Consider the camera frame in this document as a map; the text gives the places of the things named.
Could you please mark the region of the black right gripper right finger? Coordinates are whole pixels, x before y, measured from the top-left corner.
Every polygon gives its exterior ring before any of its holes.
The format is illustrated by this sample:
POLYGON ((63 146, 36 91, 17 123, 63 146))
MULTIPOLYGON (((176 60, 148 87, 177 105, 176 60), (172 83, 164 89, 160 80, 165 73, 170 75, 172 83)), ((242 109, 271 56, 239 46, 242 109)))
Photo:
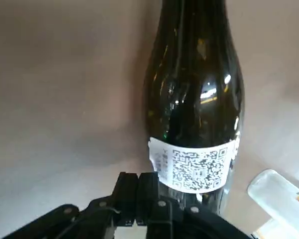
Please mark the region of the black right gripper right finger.
POLYGON ((247 239, 248 235, 199 204, 181 209, 177 200, 160 196, 156 173, 142 173, 137 190, 137 225, 147 239, 247 239))

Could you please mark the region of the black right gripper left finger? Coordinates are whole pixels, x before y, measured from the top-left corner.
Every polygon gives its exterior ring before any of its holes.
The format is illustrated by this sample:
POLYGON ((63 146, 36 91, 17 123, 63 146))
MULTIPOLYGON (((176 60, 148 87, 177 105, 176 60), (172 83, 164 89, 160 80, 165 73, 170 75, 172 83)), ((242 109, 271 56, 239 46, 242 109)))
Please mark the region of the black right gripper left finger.
POLYGON ((79 210, 61 205, 5 236, 7 239, 113 239, 135 220, 137 174, 121 172, 111 195, 79 210))

